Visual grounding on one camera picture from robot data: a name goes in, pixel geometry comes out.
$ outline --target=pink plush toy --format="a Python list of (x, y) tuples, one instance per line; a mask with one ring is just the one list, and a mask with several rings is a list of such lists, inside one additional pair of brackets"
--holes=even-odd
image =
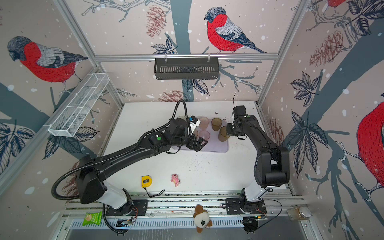
[(179, 177), (177, 176), (177, 174), (172, 174), (171, 178), (172, 179), (170, 181), (175, 184), (175, 187), (177, 187), (180, 183)]

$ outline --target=snack bag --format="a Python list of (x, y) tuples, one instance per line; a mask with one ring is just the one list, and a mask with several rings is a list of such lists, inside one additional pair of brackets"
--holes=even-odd
[(93, 223), (95, 223), (96, 225), (99, 225), (101, 223), (101, 212), (94, 213), (94, 214), (87, 213), (85, 215), (83, 226), (88, 224), (93, 224)]

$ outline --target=table surface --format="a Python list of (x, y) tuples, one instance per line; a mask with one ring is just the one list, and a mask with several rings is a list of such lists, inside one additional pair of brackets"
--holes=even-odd
[[(188, 115), (218, 117), (232, 121), (231, 101), (187, 102)], [(146, 131), (164, 125), (172, 117), (176, 103), (126, 103), (108, 142), (105, 155), (116, 152), (137, 142)], [(254, 115), (262, 129), (260, 117), (253, 101), (238, 101), (244, 105), (248, 115)], [(183, 104), (179, 105), (176, 116), (184, 115)], [(152, 185), (147, 188), (155, 193), (166, 192), (224, 192), (239, 191), (252, 180), (257, 151), (251, 141), (228, 139), (226, 153), (182, 151), (177, 154), (161, 153), (138, 161), (117, 173), (107, 181), (128, 192), (143, 192), (141, 177), (152, 177)], [(171, 175), (177, 174), (180, 185), (175, 187)]]

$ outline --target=yellow tape measure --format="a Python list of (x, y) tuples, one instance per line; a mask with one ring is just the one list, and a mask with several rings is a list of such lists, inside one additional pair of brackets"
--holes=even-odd
[(141, 177), (141, 187), (149, 187), (152, 184), (152, 178), (150, 176)]

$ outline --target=brown and white plush toy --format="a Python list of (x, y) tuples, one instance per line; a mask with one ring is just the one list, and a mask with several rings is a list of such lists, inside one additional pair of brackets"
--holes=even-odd
[(193, 218), (195, 220), (198, 233), (201, 233), (204, 227), (206, 228), (212, 226), (212, 221), (209, 219), (208, 211), (204, 210), (203, 206), (200, 204), (195, 207)]

